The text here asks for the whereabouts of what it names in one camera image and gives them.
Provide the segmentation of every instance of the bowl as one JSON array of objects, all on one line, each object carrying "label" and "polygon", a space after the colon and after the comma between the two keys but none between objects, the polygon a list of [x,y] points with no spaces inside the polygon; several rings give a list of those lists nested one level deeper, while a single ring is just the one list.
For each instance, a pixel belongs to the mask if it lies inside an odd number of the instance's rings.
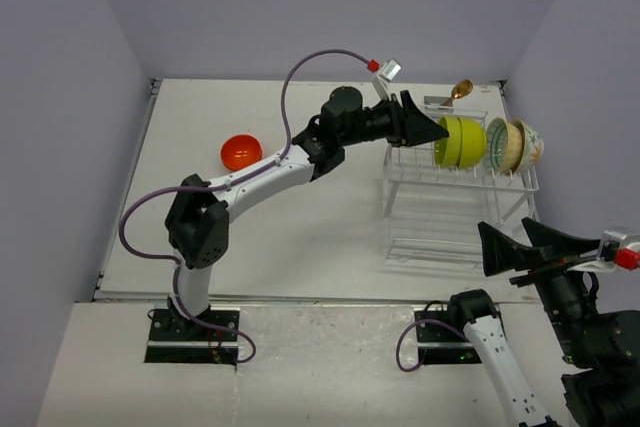
[{"label": "bowl", "polygon": [[496,172],[507,172],[522,157],[523,140],[518,128],[503,118],[491,121],[487,128],[486,166]]},{"label": "bowl", "polygon": [[544,142],[535,130],[522,120],[516,119],[512,122],[522,136],[522,155],[511,168],[514,174],[520,174],[533,167],[544,153]]},{"label": "bowl", "polygon": [[235,172],[262,159],[262,146],[251,135],[234,135],[222,144],[220,159],[227,169]]},{"label": "bowl", "polygon": [[475,120],[460,117],[462,147],[458,168],[470,169],[482,160],[487,151],[487,133]]},{"label": "bowl", "polygon": [[449,131],[449,137],[436,140],[433,145],[433,162],[440,167],[456,167],[460,162],[462,126],[457,117],[440,117],[438,124]]}]

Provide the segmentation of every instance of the spoon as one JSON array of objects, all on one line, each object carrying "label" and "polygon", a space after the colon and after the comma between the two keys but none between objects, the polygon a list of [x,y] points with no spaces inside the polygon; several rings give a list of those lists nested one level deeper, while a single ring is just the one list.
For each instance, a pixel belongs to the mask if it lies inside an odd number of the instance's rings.
[{"label": "spoon", "polygon": [[466,97],[473,90],[473,84],[469,79],[464,79],[458,82],[451,89],[451,97],[449,97],[442,105],[445,107],[453,107],[453,101]]}]

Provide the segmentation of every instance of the red bowl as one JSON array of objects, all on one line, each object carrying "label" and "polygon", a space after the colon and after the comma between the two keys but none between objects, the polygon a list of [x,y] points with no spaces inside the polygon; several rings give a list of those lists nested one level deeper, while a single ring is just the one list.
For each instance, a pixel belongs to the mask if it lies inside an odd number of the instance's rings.
[{"label": "red bowl", "polygon": [[251,135],[234,135],[222,144],[220,159],[227,169],[235,172],[261,160],[262,146]]}]

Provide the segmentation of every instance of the white dish rack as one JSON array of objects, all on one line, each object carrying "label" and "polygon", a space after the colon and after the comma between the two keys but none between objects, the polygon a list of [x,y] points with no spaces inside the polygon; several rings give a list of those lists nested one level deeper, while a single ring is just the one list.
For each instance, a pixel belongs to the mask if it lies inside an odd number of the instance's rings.
[{"label": "white dish rack", "polygon": [[[422,106],[436,122],[443,115],[473,119],[486,128],[487,112]],[[472,169],[441,168],[433,144],[388,146],[384,158],[383,212],[387,259],[418,259],[481,267],[477,224],[520,233],[522,209],[534,215],[535,169],[503,175],[480,162]]]}]

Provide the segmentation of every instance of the table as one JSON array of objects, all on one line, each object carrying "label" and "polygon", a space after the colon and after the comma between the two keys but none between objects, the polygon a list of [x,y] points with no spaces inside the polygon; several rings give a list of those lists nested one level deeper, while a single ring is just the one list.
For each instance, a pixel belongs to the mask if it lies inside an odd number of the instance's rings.
[{"label": "table", "polygon": [[[482,365],[398,370],[395,342],[411,306],[243,306],[240,325],[258,354],[237,372],[144,364],[151,307],[74,306],[38,427],[507,427]],[[501,311],[531,388],[570,425],[560,375],[572,370],[542,307]],[[401,354],[415,362],[414,334]]]},{"label": "table", "polygon": [[[340,85],[360,89],[365,105],[378,98],[368,83],[294,82],[288,93],[293,131],[304,128],[329,93]],[[416,102],[447,96],[450,85],[394,84]],[[197,172],[208,179],[227,173],[219,148],[237,133],[255,135],[265,157],[281,147],[280,82],[165,80],[152,114],[127,197],[127,205]],[[477,85],[461,108],[504,116],[497,86]],[[428,262],[390,262],[382,247],[382,163],[385,142],[349,147],[335,172],[293,188],[243,214],[231,226],[231,243],[216,264],[215,298],[305,298],[353,301],[448,299],[484,288],[500,302],[531,302],[531,288],[516,289],[504,278],[485,279],[479,270],[434,270]],[[128,225],[131,242],[145,251],[169,252],[163,221],[172,201],[164,196],[141,208]],[[104,267],[97,297],[160,299],[170,285],[170,262],[129,255],[116,241]]]}]

